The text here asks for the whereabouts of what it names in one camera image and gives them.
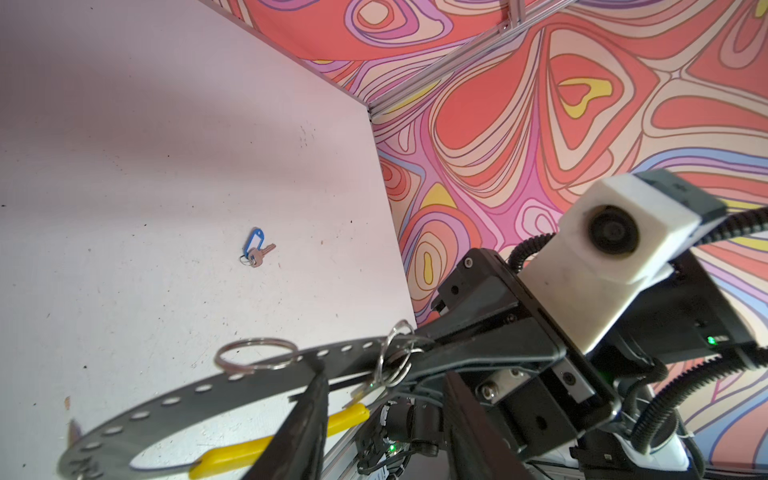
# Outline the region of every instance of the bolt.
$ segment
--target bolt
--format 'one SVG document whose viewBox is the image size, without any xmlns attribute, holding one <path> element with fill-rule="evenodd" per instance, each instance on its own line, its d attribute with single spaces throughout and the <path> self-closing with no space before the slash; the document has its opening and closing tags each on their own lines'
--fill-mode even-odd
<svg viewBox="0 0 768 480">
<path fill-rule="evenodd" d="M 493 400 L 498 395 L 498 386 L 493 382 L 488 382 L 480 387 L 480 395 L 486 400 Z"/>
<path fill-rule="evenodd" d="M 576 385 L 576 377 L 571 372 L 565 372 L 563 373 L 563 382 L 565 382 L 566 385 Z"/>
</svg>

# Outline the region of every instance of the white table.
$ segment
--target white table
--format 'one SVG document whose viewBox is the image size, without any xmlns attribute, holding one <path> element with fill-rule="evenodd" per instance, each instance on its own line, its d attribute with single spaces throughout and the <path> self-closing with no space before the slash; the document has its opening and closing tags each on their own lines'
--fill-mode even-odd
<svg viewBox="0 0 768 480">
<path fill-rule="evenodd" d="M 71 418 L 88 431 L 214 374 L 231 340 L 307 347 L 412 320 L 361 104 L 191 0 L 6 4 L 1 477 L 56 478 Z M 251 269 L 255 226 L 277 249 Z M 140 460 L 266 435 L 289 409 Z"/>
</svg>

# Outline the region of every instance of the colorful patterned wallpaper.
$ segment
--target colorful patterned wallpaper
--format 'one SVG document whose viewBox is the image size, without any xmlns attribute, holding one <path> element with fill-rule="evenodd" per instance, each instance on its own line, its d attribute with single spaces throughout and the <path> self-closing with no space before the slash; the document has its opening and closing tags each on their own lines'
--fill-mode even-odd
<svg viewBox="0 0 768 480">
<path fill-rule="evenodd" d="M 419 322 L 468 248 L 556 230 L 598 178 L 667 168 L 733 211 L 768 204 L 767 78 L 768 0 L 581 0 L 374 118 Z M 765 335 L 768 236 L 697 255 Z M 714 464 L 766 468 L 767 400 L 762 370 L 682 410 Z"/>
<path fill-rule="evenodd" d="M 501 23 L 507 4 L 506 0 L 212 1 L 364 101 Z"/>
</svg>

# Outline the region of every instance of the camera lens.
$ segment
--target camera lens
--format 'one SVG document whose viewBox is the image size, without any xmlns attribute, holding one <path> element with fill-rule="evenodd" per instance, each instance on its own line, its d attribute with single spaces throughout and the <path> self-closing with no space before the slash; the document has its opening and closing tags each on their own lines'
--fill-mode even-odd
<svg viewBox="0 0 768 480">
<path fill-rule="evenodd" d="M 592 217 L 589 223 L 589 239 L 601 252 L 621 255 L 637 249 L 640 234 L 637 224 L 627 212 L 608 205 Z"/>
</svg>

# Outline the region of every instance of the gray perforated strap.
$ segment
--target gray perforated strap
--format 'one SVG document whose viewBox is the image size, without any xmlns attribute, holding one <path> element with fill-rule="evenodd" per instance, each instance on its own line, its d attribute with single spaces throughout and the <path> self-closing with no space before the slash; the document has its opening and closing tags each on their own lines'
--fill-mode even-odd
<svg viewBox="0 0 768 480">
<path fill-rule="evenodd" d="M 203 420 L 279 393 L 308 385 L 316 371 L 329 379 L 373 371 L 383 337 L 319 346 L 265 362 L 295 356 L 280 370 L 259 370 L 248 376 L 211 376 L 158 396 L 93 429 L 59 459 L 62 478 L 139 480 L 186 472 L 191 465 L 137 469 L 134 457 L 166 437 Z M 396 339 L 394 348 L 405 340 Z"/>
</svg>

